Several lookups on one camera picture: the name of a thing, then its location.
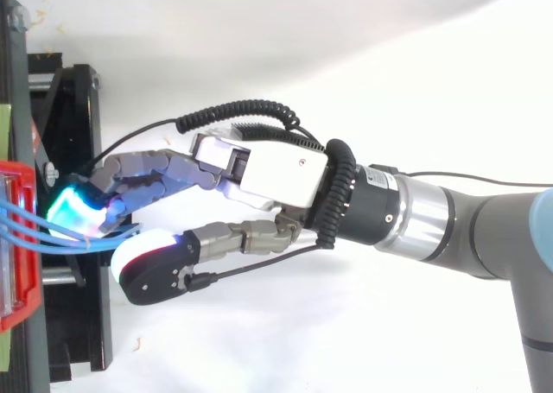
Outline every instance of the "gray robot arm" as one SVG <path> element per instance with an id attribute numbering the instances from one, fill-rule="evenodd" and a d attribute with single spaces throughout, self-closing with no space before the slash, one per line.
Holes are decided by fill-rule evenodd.
<path id="1" fill-rule="evenodd" d="M 378 242 L 371 237 L 376 249 L 479 278 L 511 281 L 532 390 L 553 392 L 553 238 L 548 231 L 553 193 L 474 197 L 359 166 L 339 237 L 367 243 L 366 231 L 359 227 L 362 212 L 352 205 L 363 206 L 362 197 L 375 190 L 385 191 L 387 198 L 379 200 L 388 203 L 379 205 L 387 206 L 380 212 L 380 226 L 388 226 Z M 377 224 L 374 213 L 366 217 Z"/>

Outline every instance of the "white backdrop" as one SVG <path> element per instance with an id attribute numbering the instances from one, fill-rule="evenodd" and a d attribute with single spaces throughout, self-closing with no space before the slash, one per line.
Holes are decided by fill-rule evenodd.
<path id="1" fill-rule="evenodd" d="M 362 163 L 553 179 L 550 0 L 19 1 L 36 22 L 30 51 L 102 75 L 105 146 L 158 119 L 262 97 L 321 140 L 346 140 Z M 165 137 L 188 149 L 165 127 L 121 150 L 163 148 Z M 260 216 L 192 190 L 136 219 L 181 232 Z M 508 284 L 348 242 L 152 307 L 131 306 L 115 283 L 111 299 L 113 364 L 76 365 L 53 391 L 530 392 Z"/>

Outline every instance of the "black rack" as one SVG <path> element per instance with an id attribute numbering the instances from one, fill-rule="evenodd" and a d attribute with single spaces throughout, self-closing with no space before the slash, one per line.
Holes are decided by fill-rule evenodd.
<path id="1" fill-rule="evenodd" d="M 15 6 L 0 0 L 0 104 L 11 104 L 10 159 L 36 167 L 37 211 L 44 215 L 64 176 L 100 152 L 99 77 L 88 65 L 64 68 L 61 54 L 27 55 L 25 32 L 9 19 Z M 59 172 L 53 187 L 47 167 Z M 42 255 L 44 302 L 12 329 L 0 391 L 49 392 L 50 382 L 71 380 L 71 363 L 90 362 L 92 371 L 109 366 L 111 254 Z"/>

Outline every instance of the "black cylindrical joint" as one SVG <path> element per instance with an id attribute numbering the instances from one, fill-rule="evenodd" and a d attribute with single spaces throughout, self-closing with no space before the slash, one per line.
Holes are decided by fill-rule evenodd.
<path id="1" fill-rule="evenodd" d="M 348 205 L 338 237 L 377 244 L 388 235 L 399 213 L 396 180 L 389 173 L 358 165 Z"/>

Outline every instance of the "black electrical cable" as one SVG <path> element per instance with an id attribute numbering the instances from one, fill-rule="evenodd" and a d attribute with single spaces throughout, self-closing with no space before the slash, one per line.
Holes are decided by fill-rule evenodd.
<path id="1" fill-rule="evenodd" d="M 209 124 L 217 123 L 219 121 L 225 121 L 227 119 L 235 117 L 246 116 L 262 116 L 273 117 L 283 123 L 284 128 L 288 131 L 296 130 L 301 132 L 304 136 L 312 141 L 317 139 L 307 130 L 300 126 L 300 118 L 293 112 L 288 106 L 279 104 L 278 102 L 266 101 L 262 99 L 246 99 L 242 101 L 230 102 L 228 104 L 222 104 L 206 108 L 205 110 L 193 112 L 183 117 L 165 119 L 157 123 L 146 125 L 139 130 L 133 131 L 127 134 L 123 138 L 117 140 L 110 147 L 105 149 L 102 153 L 92 158 L 89 162 L 82 166 L 78 170 L 79 173 L 85 174 L 90 171 L 98 162 L 104 157 L 109 155 L 114 149 L 132 137 L 142 134 L 147 130 L 151 130 L 155 127 L 159 127 L 165 124 L 175 123 L 176 129 L 181 134 L 185 134 L 191 130 L 195 130 L 200 127 L 204 127 Z"/>
<path id="2" fill-rule="evenodd" d="M 549 183 L 519 183 L 516 181 L 501 181 L 488 179 L 486 177 L 480 177 L 479 175 L 472 174 L 463 174 L 463 173 L 454 173 L 449 171 L 419 171 L 416 173 L 406 173 L 408 177 L 422 177 L 434 175 L 437 177 L 458 177 L 462 179 L 484 181 L 486 183 L 498 184 L 500 186 L 510 186 L 510 187 L 553 187 L 553 184 Z"/>
<path id="3" fill-rule="evenodd" d="M 330 187 L 320 210 L 320 225 L 315 241 L 323 249 L 334 249 L 340 221 L 344 215 L 344 206 L 352 192 L 355 180 L 356 161 L 352 150 L 341 140 L 330 140 L 325 153 L 332 167 Z"/>
<path id="4" fill-rule="evenodd" d="M 236 269 L 228 270 L 227 272 L 221 272 L 221 273 L 217 274 L 217 279 L 220 280 L 220 279 L 223 279 L 223 278 L 228 278 L 229 276 L 244 274 L 245 272 L 250 272 L 251 270 L 264 268 L 265 266 L 270 266 L 270 265 L 273 265 L 275 263 L 285 261 L 286 259 L 290 259 L 291 257 L 296 257 L 296 256 L 301 255 L 303 253 L 307 253 L 307 252 L 310 252 L 310 251 L 313 251 L 313 250 L 319 250 L 319 249 L 323 249 L 323 248 L 321 248 L 318 244 L 313 244 L 311 246 L 306 246 L 305 248 L 301 248 L 301 249 L 298 249 L 298 250 L 293 250 L 289 253 L 285 253 L 284 255 L 281 255 L 280 257 L 273 257 L 272 259 L 268 259 L 266 261 L 262 261 L 262 262 L 258 262 L 258 263 L 253 263 L 251 265 L 243 266 L 242 268 L 236 268 Z"/>
<path id="5" fill-rule="evenodd" d="M 118 146 L 120 146 L 125 141 L 130 140 L 131 138 L 133 138 L 135 136 L 138 136 L 139 134 L 142 134 L 143 132 L 151 130 L 155 127 L 160 127 L 160 126 L 166 125 L 166 124 L 174 124 L 176 122 L 177 122 L 177 118 L 164 119 L 163 121 L 158 121 L 157 123 L 152 123 L 150 125 L 146 125 L 145 127 L 142 127 L 139 130 L 132 131 L 130 134 L 127 134 L 123 138 L 118 139 L 116 142 L 114 142 L 112 145 L 110 145 L 107 149 L 105 149 L 100 154 L 98 154 L 94 158 L 92 158 L 89 162 L 87 162 L 79 170 L 79 173 L 86 173 L 87 171 L 91 170 L 96 165 L 96 163 L 100 162 L 104 157 L 106 157 L 108 154 L 110 154 L 114 149 L 116 149 Z"/>

